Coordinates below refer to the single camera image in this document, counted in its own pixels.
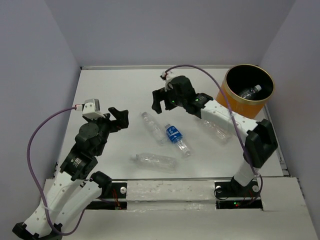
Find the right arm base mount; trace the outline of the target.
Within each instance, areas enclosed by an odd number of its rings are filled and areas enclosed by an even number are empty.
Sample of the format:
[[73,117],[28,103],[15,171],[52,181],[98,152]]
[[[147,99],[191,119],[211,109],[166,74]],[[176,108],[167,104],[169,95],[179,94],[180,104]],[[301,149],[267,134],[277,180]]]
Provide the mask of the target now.
[[256,180],[253,180],[244,190],[235,192],[230,181],[218,181],[214,183],[213,195],[216,199],[217,210],[235,209],[263,209],[261,197],[257,197],[260,188]]

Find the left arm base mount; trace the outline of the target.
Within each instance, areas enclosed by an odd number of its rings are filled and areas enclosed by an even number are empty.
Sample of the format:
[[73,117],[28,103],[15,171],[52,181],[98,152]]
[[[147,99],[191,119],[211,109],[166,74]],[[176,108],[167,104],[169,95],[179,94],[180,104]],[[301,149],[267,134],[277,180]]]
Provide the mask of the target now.
[[93,200],[87,210],[126,210],[127,183],[113,181],[111,187],[103,189],[101,195]]

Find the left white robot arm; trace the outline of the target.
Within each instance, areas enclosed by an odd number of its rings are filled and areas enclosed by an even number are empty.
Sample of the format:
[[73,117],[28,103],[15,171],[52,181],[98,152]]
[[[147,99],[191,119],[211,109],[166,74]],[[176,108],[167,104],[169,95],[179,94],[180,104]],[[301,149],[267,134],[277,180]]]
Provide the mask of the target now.
[[66,156],[56,174],[54,182],[44,193],[37,178],[34,182],[41,200],[24,222],[16,223],[13,233],[22,240],[60,240],[68,236],[65,231],[75,217],[83,217],[87,206],[99,199],[111,199],[114,209],[121,209],[118,194],[125,194],[122,183],[113,180],[101,171],[92,172],[97,165],[108,137],[129,126],[128,110],[119,111],[114,107],[102,114],[92,103],[77,104],[68,111],[79,111],[86,120],[75,136],[75,144]]

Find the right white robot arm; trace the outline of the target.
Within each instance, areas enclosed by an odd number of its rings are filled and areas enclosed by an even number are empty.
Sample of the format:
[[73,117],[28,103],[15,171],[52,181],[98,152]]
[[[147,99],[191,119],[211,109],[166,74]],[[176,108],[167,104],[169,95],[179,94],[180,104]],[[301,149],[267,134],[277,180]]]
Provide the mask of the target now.
[[205,93],[197,93],[184,75],[164,73],[164,87],[154,90],[151,108],[162,113],[161,102],[170,111],[182,107],[199,119],[214,122],[239,138],[243,149],[243,162],[231,178],[229,189],[235,196],[242,196],[259,170],[278,148],[275,132],[267,119],[257,121],[229,110]]

